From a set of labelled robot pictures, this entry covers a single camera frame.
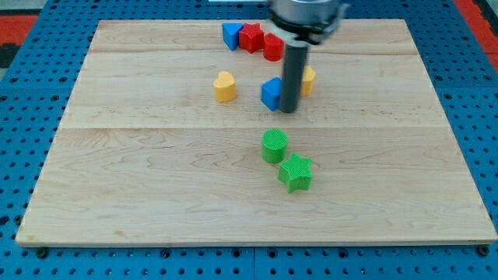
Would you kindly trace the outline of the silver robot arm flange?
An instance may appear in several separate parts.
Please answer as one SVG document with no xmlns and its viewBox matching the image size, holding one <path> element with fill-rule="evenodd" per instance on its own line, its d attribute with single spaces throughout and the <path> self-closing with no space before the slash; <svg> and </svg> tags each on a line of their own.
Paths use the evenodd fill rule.
<svg viewBox="0 0 498 280">
<path fill-rule="evenodd" d="M 348 8 L 340 0 L 271 0 L 268 24 L 289 45 L 319 45 L 338 29 Z"/>
</svg>

